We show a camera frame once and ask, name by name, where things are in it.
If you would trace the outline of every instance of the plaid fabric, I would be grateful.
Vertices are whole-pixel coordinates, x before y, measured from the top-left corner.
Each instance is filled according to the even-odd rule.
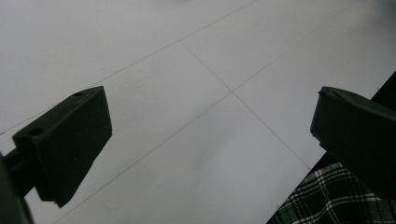
[[[336,162],[309,174],[267,223],[395,223],[395,220],[395,201],[375,197]]]

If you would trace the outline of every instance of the floor tile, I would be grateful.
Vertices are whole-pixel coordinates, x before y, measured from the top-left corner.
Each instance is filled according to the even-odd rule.
[[[1,1],[0,132],[252,1]]]
[[[260,0],[182,41],[234,90],[349,3]]]
[[[306,164],[322,155],[309,127],[322,86],[371,98],[396,70],[396,23],[357,2],[235,93]]]
[[[265,223],[307,172],[230,95],[59,223]]]
[[[35,192],[28,195],[36,223],[53,223],[230,92],[181,43],[99,85],[113,136],[66,207],[49,208]]]

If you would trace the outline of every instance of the floor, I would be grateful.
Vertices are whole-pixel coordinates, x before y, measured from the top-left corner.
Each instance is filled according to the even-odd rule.
[[[36,223],[265,223],[323,149],[318,91],[370,98],[396,70],[393,0],[0,3],[0,148],[104,86],[114,134]]]

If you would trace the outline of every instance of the plaid shirt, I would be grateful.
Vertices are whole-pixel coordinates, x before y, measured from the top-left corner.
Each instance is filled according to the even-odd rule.
[[[268,224],[395,223],[396,202],[381,200],[341,163],[309,174]]]

